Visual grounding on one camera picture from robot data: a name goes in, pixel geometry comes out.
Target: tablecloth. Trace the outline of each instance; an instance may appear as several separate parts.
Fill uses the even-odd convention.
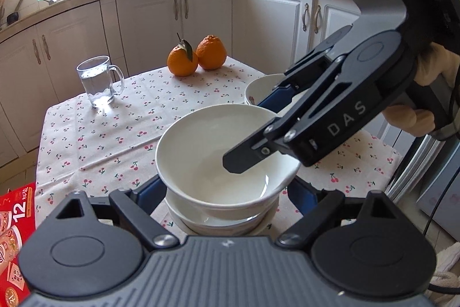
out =
[[[123,94],[105,109],[92,108],[86,94],[49,108],[37,163],[36,224],[73,190],[103,196],[146,182],[156,175],[157,142],[174,121],[206,106],[243,103],[247,84],[262,75],[232,58],[216,71],[199,68],[185,78],[161,68],[126,79]],[[318,189],[364,197],[385,189],[400,160],[392,147],[360,131],[299,175]],[[164,202],[152,217],[185,237]],[[300,217],[284,190],[263,234],[276,237]]]

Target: person's hand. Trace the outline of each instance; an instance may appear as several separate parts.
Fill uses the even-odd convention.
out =
[[[447,84],[453,88],[460,65],[460,56],[432,43],[417,57],[417,73],[414,81],[420,86],[431,84],[442,74]],[[425,109],[413,110],[406,105],[394,105],[382,111],[386,121],[414,137],[422,137],[434,130],[434,115]]]

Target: white bowl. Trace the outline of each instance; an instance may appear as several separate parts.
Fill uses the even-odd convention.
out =
[[[263,215],[262,221],[254,228],[252,229],[249,233],[246,233],[246,236],[257,236],[260,234],[262,231],[264,231],[267,228],[267,225],[270,224],[270,222],[273,220],[273,217],[277,213],[277,208],[279,204],[279,198],[273,203],[273,205],[269,208],[267,213]],[[171,215],[172,220],[174,223],[178,226],[180,230],[185,232],[186,234],[190,236],[198,236],[199,234],[189,228],[181,219],[178,215],[176,215],[174,212],[171,210],[169,211],[169,214]]]
[[[246,86],[244,91],[244,101],[248,104],[253,104],[251,103],[251,98],[253,98],[254,105],[258,105],[285,77],[286,76],[282,73],[276,73],[255,79]]]
[[[247,219],[225,220],[206,215],[170,189],[167,190],[165,202],[170,213],[179,217],[188,228],[203,236],[243,236],[253,230],[270,209],[268,207],[264,212]]]
[[[277,152],[241,174],[222,165],[225,152],[275,117],[245,104],[220,104],[191,112],[162,135],[158,174],[174,193],[206,214],[226,220],[263,212],[295,177],[300,162]]]

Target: blue gripper part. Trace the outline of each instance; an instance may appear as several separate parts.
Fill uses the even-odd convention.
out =
[[[295,89],[292,86],[277,87],[266,97],[259,107],[269,109],[273,112],[280,112],[284,107],[291,103],[292,98],[296,95]]]

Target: red box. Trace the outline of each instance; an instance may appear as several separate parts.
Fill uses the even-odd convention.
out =
[[[35,231],[35,183],[0,197],[0,306],[16,307],[30,294],[18,252]]]

